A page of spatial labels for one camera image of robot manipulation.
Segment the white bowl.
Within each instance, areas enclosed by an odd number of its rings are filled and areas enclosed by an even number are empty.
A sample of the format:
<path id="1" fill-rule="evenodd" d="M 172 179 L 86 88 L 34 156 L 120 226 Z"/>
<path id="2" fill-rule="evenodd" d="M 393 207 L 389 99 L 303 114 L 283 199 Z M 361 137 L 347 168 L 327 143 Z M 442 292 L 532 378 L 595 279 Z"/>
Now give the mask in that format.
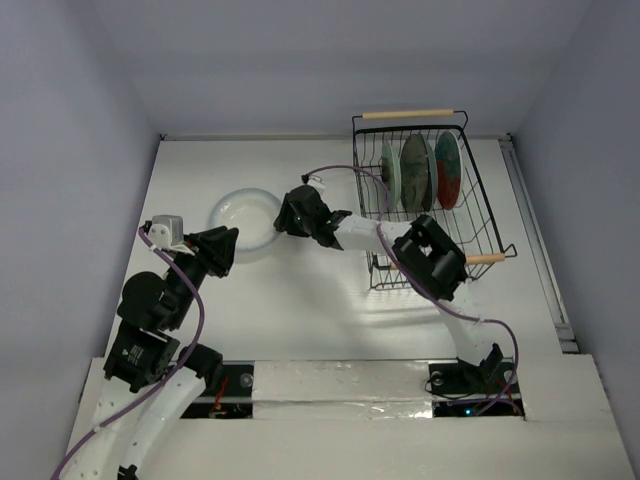
<path id="1" fill-rule="evenodd" d="M 281 210 L 281 200 L 259 188 L 242 188 L 223 196 L 209 215 L 209 227 L 237 228 L 235 247 L 237 263 L 251 263 L 267 256 L 280 233 L 274 221 Z"/>

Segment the green flower plate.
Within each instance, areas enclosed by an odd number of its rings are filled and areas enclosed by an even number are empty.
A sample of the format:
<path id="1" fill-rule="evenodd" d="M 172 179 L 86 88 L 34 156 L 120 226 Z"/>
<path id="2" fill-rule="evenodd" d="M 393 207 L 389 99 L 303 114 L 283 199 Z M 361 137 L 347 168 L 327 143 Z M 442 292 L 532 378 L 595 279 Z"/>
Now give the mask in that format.
<path id="1" fill-rule="evenodd" d="M 387 140 L 382 142 L 380 167 L 382 180 L 389 191 L 389 210 L 393 211 L 401 197 L 401 167 L 397 152 Z"/>

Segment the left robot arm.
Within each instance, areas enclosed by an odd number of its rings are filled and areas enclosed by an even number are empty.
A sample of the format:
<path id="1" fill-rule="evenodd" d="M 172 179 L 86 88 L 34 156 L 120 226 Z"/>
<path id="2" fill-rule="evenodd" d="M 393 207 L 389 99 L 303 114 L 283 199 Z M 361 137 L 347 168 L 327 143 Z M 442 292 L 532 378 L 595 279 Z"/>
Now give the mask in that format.
<path id="1" fill-rule="evenodd" d="M 181 218 L 161 215 L 138 235 L 168 270 L 125 282 L 92 427 L 56 467 L 55 479 L 146 478 L 147 461 L 190 404 L 225 385 L 222 355 L 199 342 L 199 288 L 208 276 L 230 273 L 238 229 L 184 234 Z"/>

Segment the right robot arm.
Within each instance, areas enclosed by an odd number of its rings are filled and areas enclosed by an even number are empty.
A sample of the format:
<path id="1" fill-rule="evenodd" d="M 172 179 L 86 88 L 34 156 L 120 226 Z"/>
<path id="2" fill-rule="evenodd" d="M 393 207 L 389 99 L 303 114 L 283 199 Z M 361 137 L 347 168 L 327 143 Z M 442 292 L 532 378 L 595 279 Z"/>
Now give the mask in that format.
<path id="1" fill-rule="evenodd" d="M 499 346 L 478 334 L 481 317 L 462 313 L 452 305 L 455 291 L 467 280 L 466 257 L 432 217 L 388 222 L 347 210 L 332 211 L 315 188 L 303 185 L 285 195 L 274 228 L 312 238 L 326 248 L 387 255 L 410 286 L 441 311 L 466 389 L 482 393 L 496 381 L 503 360 Z"/>

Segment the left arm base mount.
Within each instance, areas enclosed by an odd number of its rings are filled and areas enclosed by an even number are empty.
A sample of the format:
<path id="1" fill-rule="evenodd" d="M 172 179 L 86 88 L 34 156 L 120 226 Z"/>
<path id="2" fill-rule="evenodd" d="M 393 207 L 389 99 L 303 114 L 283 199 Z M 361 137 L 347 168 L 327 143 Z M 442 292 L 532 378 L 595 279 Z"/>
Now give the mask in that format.
<path id="1" fill-rule="evenodd" d="M 224 365 L 219 385 L 207 388 L 182 414 L 182 419 L 235 420 L 253 417 L 254 364 Z"/>

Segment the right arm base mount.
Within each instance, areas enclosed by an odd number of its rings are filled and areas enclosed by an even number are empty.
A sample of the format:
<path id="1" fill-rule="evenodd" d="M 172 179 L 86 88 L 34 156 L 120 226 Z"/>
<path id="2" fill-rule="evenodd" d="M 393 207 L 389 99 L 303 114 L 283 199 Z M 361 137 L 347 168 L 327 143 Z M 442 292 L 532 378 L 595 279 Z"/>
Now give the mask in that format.
<path id="1" fill-rule="evenodd" d="M 507 386 L 512 374 L 511 361 L 500 362 L 492 371 L 463 362 L 429 363 L 423 388 L 432 397 L 437 418 L 524 418 L 524 404 L 517 380 Z"/>

